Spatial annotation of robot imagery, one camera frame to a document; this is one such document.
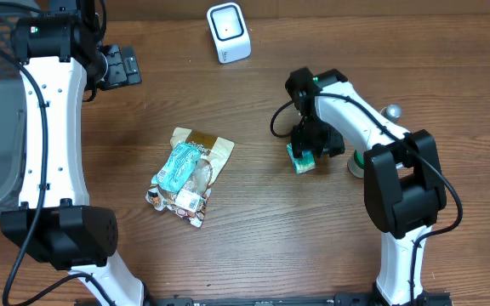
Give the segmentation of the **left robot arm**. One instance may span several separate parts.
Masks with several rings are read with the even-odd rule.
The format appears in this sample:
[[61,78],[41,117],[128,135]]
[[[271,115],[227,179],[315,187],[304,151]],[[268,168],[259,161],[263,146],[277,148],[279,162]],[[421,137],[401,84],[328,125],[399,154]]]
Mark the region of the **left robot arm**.
[[93,207],[83,175],[81,111],[99,91],[139,84],[134,51],[106,45],[101,1],[53,1],[11,35],[26,93],[26,173],[3,234],[21,257],[80,280],[99,305],[149,305],[117,252],[115,213]]

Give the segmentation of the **yellow oil bottle silver cap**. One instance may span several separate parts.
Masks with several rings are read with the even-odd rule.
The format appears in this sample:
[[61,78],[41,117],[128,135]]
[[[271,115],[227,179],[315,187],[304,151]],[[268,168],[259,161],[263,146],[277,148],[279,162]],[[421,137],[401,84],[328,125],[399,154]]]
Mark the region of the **yellow oil bottle silver cap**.
[[397,124],[402,116],[402,108],[398,104],[387,105],[380,114],[390,122]]

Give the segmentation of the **teal Kleenex tissue pack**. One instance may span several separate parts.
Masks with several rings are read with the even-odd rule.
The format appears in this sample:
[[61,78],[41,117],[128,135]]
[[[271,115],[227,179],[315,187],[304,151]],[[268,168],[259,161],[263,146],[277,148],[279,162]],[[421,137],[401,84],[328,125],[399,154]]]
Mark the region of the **teal Kleenex tissue pack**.
[[302,156],[300,158],[296,158],[293,156],[292,145],[288,143],[287,151],[297,174],[306,173],[316,167],[315,158],[309,150],[303,151]]

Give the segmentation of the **green lid white jar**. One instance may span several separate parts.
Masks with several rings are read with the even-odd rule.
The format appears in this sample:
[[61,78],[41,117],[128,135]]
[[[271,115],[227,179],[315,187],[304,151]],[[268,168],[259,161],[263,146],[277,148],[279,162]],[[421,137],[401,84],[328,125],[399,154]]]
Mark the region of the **green lid white jar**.
[[357,150],[350,156],[347,162],[348,170],[357,178],[362,179],[364,177],[364,165],[362,156]]

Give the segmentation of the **teal wet wipes pack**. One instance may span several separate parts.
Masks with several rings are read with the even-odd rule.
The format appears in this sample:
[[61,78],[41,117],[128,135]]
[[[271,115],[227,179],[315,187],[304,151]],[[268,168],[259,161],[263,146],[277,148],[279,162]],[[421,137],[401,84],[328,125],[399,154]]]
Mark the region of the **teal wet wipes pack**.
[[187,143],[178,143],[171,151],[168,160],[152,179],[163,190],[178,192],[191,176],[201,153],[198,148]]

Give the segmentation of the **brown Pantree snack bag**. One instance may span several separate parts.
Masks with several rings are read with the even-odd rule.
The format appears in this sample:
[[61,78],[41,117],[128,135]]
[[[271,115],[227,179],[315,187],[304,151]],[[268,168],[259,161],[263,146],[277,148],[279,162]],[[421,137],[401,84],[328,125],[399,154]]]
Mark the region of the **brown Pantree snack bag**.
[[169,192],[151,183],[145,199],[159,212],[167,209],[199,228],[205,219],[213,185],[228,162],[235,143],[212,134],[177,127],[170,139],[172,150],[178,143],[199,149],[201,158],[194,171],[178,192]]

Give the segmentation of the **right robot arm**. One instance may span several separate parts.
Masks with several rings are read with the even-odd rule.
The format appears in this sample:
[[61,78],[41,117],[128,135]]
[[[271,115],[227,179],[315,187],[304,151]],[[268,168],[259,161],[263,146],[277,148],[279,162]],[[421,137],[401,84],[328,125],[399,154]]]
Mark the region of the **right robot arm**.
[[421,285],[426,236],[447,204],[436,142],[425,130],[410,133],[396,116],[379,113],[348,79],[332,69],[313,75],[306,67],[285,82],[302,116],[293,127],[289,155],[296,164],[315,157],[355,153],[348,168],[363,179],[364,204],[381,231],[381,268],[369,305],[449,305],[447,294]]

